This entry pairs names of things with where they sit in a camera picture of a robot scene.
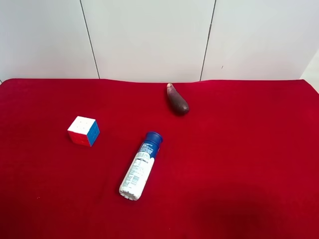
blue bottle cap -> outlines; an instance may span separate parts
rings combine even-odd
[[[152,142],[156,143],[158,145],[158,147],[159,147],[160,144],[163,142],[163,138],[162,138],[162,136],[159,133],[148,132],[146,134],[145,141],[152,141]]]

blue cube face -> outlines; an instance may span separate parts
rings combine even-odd
[[[96,123],[96,121],[94,121],[93,125],[91,126],[87,134],[90,146],[93,145],[99,133],[100,133],[100,130],[99,130],[98,124]]]

puzzle cube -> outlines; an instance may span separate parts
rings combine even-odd
[[[68,129],[74,143],[92,146],[100,131],[95,119],[78,116]]]

white cube face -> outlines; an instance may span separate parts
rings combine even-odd
[[[94,122],[95,119],[78,116],[73,121],[68,131],[87,135]]]

red fabric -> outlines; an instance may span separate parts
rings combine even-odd
[[[1,239],[318,239],[319,95],[304,80],[0,85]],[[67,133],[94,118],[92,147]],[[118,193],[146,132],[163,136],[138,201]]]

